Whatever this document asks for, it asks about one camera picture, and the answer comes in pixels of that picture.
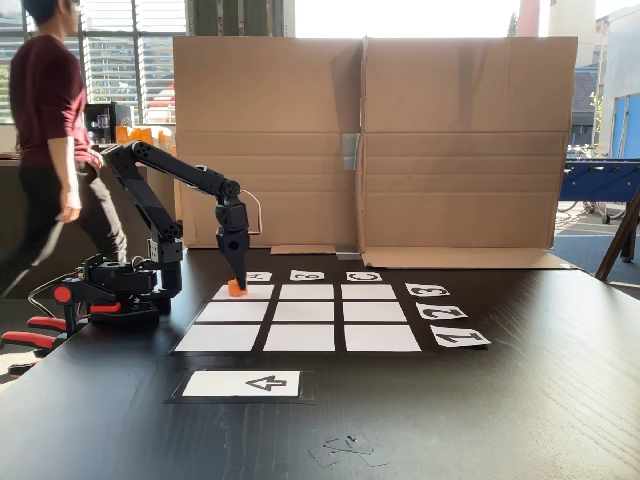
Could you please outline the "person's right hand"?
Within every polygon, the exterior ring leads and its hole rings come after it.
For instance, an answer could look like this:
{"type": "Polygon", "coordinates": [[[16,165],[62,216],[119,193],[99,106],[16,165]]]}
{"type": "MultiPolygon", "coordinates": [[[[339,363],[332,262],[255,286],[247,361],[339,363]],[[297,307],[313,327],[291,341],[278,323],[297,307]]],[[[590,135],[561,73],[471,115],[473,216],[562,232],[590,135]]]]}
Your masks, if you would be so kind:
{"type": "Polygon", "coordinates": [[[79,199],[71,198],[63,202],[59,214],[55,220],[59,223],[72,223],[76,221],[81,212],[81,202],[79,199]]]}

